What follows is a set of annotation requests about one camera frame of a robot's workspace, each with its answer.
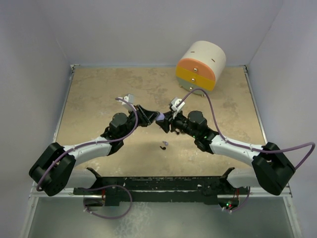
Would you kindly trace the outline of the purple earbud charging case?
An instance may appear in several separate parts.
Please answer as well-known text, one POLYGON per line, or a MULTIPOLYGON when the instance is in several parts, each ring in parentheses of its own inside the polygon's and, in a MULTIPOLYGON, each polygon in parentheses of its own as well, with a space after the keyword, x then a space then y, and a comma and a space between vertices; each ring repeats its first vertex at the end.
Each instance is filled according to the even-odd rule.
POLYGON ((164 121, 165 119, 165 115, 163 113, 160 113, 157 118, 156 118, 156 121, 164 121))

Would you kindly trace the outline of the purple black wireless earbud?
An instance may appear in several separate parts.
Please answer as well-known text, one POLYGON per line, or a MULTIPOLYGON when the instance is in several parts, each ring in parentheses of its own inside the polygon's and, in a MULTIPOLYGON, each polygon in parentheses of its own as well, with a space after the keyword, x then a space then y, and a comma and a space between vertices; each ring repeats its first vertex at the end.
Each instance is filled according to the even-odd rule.
POLYGON ((169 145, 169 143, 167 141, 162 141, 162 146, 160 146, 160 148, 162 150, 166 150, 167 146, 169 145))

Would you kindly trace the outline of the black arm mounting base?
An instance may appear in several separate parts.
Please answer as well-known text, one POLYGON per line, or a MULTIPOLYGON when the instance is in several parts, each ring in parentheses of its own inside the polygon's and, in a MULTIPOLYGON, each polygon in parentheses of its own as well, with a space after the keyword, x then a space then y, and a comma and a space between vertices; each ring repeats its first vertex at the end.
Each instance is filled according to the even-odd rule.
POLYGON ((195 177, 97 177, 91 188, 75 188, 91 204, 118 206, 121 202, 180 202, 205 205, 239 205, 239 197, 250 192, 248 187, 234 188, 226 180, 229 168, 221 176, 195 177))

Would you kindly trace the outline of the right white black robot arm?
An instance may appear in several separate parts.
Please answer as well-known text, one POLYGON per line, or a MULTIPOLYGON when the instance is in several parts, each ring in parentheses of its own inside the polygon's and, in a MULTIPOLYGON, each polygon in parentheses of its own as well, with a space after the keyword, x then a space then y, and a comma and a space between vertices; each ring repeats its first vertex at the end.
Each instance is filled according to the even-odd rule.
POLYGON ((260 186, 272 195, 280 195, 296 171, 288 158, 278 152, 276 144, 268 142, 262 146, 236 140, 229 142, 208 127, 207 119, 200 111, 191 111, 187 117, 182 112, 175 115, 170 111, 160 114, 156 124, 165 133, 179 131, 191 136, 203 152, 230 157, 250 166, 250 171, 233 169, 220 182, 220 188, 226 194, 232 194, 243 186, 260 186))

